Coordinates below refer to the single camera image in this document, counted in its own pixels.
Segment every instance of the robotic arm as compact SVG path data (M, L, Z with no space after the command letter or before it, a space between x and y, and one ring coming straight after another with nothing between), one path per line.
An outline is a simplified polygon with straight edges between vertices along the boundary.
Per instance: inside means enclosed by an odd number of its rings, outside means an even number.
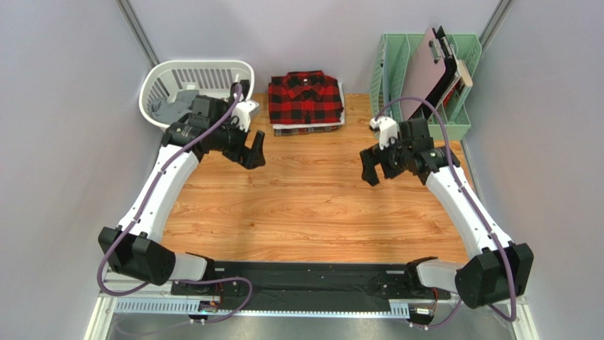
M227 111L227 106L225 101L197 96L192 112L166 129L155 167L134 206L120 220L117 228L105 227L99 235L99 244L107 253L122 229L135 222L108 259L113 271L154 285L162 285L168 280L212 279L212 260L193 254L175 254L160 245L164 226L185 181L211 150L222 152L224 157L246 169L265 165L262 131L256 133L251 148L245 146L250 123L259 112L259 104L255 101L237 103L228 121L188 152L181 153L165 168L159 179L156 174L183 146L216 124ZM148 196L151 185L155 185L155 189ZM141 213L138 207L143 205Z
M380 132L379 143L360 152L362 179L377 185L375 167L378 164L386 179L393 179L404 171L419 177L451 217L471 259L465 265L434 257L412 261L408 263L408 273L416 285L458 293L470 308L510 298L499 241L510 264L515 294L524 294L534 258L532 251L526 244L514 244L493 221L469 187L459 160L451 153L450 166L446 147L434 146L426 119L397 124L392 118L379 117L371 120L370 128Z

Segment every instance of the white wall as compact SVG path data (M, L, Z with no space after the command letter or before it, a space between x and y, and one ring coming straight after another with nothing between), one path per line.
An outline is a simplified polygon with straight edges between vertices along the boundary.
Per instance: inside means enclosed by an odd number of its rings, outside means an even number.
M466 136L483 199L535 263L541 339L602 339L604 2L516 1L483 56Z
M0 339L81 339L97 236L134 201L160 132L113 1L0 4Z
M347 92L369 90L385 32L480 34L498 0L131 0L160 60L240 59L270 76L322 69Z

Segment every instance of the wood grain surface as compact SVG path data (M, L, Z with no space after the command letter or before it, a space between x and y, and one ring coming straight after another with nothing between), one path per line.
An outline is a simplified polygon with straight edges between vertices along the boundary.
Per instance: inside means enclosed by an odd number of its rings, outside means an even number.
M206 155L172 209L163 245L216 260L467 261L444 208L417 177L373 188L361 180L359 152L376 143L367 95L346 95L342 129L289 137L273 136L266 95L254 99L262 112L248 144L255 130L266 132L267 165L250 171ZM452 149L469 177L460 144Z

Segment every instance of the red plaid shirt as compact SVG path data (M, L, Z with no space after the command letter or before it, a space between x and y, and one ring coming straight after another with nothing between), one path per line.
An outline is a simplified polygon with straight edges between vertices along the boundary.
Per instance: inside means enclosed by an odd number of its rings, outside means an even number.
M338 123L342 99L337 80L322 71L273 76L269 84L272 124Z

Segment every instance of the clipboard clip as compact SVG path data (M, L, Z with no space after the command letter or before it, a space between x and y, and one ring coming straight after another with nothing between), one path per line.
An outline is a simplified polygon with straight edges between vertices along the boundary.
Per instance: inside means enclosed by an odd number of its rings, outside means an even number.
M428 46L430 46L430 51L432 51L432 58L434 59L434 63L437 64L439 60L442 58L442 53L439 48L440 42L438 39L432 39L428 42Z

